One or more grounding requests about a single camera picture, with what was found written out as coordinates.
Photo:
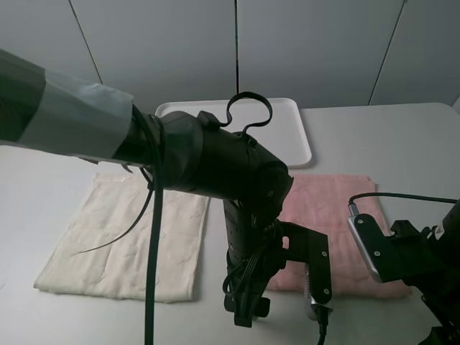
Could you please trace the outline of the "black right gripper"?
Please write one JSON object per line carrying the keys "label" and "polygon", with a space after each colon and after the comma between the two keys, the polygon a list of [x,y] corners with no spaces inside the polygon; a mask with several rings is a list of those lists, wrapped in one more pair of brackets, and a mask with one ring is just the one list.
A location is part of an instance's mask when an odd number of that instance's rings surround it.
{"label": "black right gripper", "polygon": [[382,282],[402,280],[417,288],[440,326],[431,329],[422,344],[459,343],[459,269],[446,264],[431,249],[426,227],[418,231],[409,221],[396,221],[392,235],[374,256]]}

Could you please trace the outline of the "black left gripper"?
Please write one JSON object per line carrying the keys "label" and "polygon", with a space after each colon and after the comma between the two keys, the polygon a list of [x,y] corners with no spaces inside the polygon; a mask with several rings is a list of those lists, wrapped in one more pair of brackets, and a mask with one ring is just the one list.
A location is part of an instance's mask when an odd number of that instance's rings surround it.
{"label": "black left gripper", "polygon": [[228,250],[224,279],[224,307],[237,326],[251,326],[265,318],[270,300],[263,296],[269,281],[288,262],[308,262],[308,232],[294,223],[273,219],[259,226],[243,205],[224,201]]}

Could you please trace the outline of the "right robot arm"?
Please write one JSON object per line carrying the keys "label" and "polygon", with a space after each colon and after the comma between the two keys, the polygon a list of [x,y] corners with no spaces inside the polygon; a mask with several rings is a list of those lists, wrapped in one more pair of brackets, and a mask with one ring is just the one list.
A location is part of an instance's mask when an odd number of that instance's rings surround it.
{"label": "right robot arm", "polygon": [[403,220],[391,231],[375,262],[381,281],[402,280],[422,293],[422,301],[440,323],[422,344],[458,344],[459,204],[437,226],[418,231]]}

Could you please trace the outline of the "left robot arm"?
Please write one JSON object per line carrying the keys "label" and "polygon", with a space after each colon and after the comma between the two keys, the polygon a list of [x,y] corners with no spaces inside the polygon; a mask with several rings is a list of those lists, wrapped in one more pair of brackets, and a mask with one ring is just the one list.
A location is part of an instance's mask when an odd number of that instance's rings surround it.
{"label": "left robot arm", "polygon": [[265,317],[263,296],[286,262],[310,265],[310,306],[328,325],[331,273],[325,235],[278,220],[293,185],[287,165],[247,130],[201,111],[143,114],[128,93],[1,53],[1,142],[140,167],[155,198],[147,261],[145,326],[152,330],[163,193],[179,190],[224,202],[229,248],[224,307],[237,326]]}

